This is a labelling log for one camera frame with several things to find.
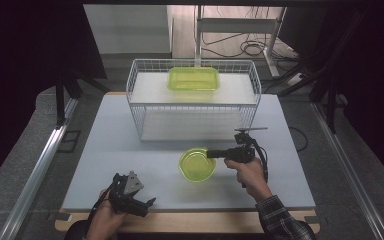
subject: white table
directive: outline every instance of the white table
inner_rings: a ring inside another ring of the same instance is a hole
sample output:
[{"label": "white table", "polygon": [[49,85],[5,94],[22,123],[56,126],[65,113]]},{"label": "white table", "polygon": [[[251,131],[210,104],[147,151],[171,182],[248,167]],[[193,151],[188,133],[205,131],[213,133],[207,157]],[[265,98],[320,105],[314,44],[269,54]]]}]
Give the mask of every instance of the white table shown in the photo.
[{"label": "white table", "polygon": [[[313,209],[315,203],[293,144],[277,96],[262,95],[251,132],[268,154],[269,185],[286,207]],[[232,142],[142,143],[139,140],[125,95],[106,95],[96,116],[62,208],[71,212],[89,210],[100,190],[115,173],[133,170],[145,188],[135,198],[156,197],[153,212],[252,211],[253,199],[236,181],[236,172],[222,159],[210,179],[193,183],[178,169],[181,155],[193,147],[226,149]]]}]

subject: black curtain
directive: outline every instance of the black curtain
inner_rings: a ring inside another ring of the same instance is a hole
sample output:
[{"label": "black curtain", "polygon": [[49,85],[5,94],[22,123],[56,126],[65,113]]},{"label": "black curtain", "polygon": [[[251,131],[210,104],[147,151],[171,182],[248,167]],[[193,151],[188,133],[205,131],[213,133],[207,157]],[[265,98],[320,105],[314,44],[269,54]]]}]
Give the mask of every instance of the black curtain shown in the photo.
[{"label": "black curtain", "polygon": [[71,69],[106,78],[83,6],[38,2],[0,1],[0,166],[41,91]]},{"label": "black curtain", "polygon": [[370,6],[336,75],[348,100],[345,115],[384,165],[384,1]]}]

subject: lime green tray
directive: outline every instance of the lime green tray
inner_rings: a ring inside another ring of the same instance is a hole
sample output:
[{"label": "lime green tray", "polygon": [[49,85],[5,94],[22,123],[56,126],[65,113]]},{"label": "lime green tray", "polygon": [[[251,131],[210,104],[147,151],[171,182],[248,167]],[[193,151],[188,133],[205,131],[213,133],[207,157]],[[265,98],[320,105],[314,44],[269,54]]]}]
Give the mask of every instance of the lime green tray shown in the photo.
[{"label": "lime green tray", "polygon": [[219,88],[218,71],[212,67],[173,67],[168,88],[173,91],[214,91]]}]

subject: white wall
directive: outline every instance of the white wall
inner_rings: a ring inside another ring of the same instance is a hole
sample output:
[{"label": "white wall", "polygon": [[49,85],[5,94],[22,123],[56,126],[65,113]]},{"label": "white wall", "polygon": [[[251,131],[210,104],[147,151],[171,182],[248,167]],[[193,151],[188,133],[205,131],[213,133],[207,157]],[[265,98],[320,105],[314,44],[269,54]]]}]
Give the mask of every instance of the white wall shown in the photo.
[{"label": "white wall", "polygon": [[99,53],[170,53],[170,6],[84,5]]}]

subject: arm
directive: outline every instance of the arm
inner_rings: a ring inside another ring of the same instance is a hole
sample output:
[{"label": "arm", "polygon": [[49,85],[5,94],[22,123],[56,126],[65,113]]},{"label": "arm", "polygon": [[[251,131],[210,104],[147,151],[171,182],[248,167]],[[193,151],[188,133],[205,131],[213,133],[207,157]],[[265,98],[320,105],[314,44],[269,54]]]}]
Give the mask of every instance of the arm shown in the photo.
[{"label": "arm", "polygon": [[246,191],[256,201],[264,231],[274,239],[315,239],[311,228],[295,220],[276,195],[273,195],[263,177],[263,167],[258,158],[249,163],[224,160],[226,166],[237,171],[237,180],[246,185]]}]

